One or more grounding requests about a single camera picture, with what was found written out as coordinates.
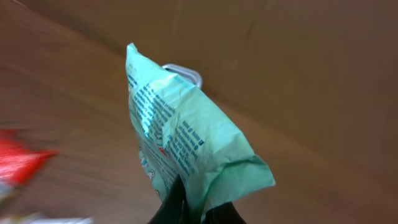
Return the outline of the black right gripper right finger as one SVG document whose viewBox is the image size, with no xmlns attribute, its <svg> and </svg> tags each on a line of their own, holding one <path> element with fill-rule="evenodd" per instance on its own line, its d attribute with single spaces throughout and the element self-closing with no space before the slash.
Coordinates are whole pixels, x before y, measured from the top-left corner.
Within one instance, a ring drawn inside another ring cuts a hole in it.
<svg viewBox="0 0 398 224">
<path fill-rule="evenodd" d="M 202 224 L 246 224 L 232 202 L 224 203 L 206 212 Z"/>
</svg>

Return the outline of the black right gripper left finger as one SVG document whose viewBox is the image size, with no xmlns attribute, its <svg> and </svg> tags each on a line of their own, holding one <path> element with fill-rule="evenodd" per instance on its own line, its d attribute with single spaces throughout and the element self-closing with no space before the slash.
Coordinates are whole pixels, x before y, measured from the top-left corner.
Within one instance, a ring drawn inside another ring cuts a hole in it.
<svg viewBox="0 0 398 224">
<path fill-rule="evenodd" d="M 187 224 L 189 219 L 188 203 L 183 181 L 178 175 L 170 192 L 148 224 Z"/>
</svg>

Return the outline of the teal tissue wipes pack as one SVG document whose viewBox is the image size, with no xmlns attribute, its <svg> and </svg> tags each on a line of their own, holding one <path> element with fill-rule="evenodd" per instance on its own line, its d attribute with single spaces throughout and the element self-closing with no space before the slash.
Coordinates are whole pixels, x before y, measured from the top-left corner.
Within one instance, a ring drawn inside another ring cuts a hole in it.
<svg viewBox="0 0 398 224">
<path fill-rule="evenodd" d="M 243 132 L 201 89 L 126 49 L 128 105 L 139 158 L 160 199 L 180 178 L 192 223 L 211 209 L 275 185 Z"/>
</svg>

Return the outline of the orange spaghetti pack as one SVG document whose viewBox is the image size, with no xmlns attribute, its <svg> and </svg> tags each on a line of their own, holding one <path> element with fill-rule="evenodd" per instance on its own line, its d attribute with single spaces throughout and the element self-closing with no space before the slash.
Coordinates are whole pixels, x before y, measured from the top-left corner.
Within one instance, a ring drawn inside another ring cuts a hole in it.
<svg viewBox="0 0 398 224">
<path fill-rule="evenodd" d="M 1 202 L 17 191 L 57 155 L 57 151 L 32 149 L 15 129 L 1 130 Z"/>
</svg>

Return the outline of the white tube gold cap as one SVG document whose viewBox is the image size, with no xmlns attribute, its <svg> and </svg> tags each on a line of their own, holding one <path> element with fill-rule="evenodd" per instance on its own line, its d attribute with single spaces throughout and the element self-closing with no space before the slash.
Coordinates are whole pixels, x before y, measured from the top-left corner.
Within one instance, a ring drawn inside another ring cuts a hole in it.
<svg viewBox="0 0 398 224">
<path fill-rule="evenodd" d="M 48 218 L 41 213 L 1 217 L 1 224 L 93 224 L 92 218 Z"/>
</svg>

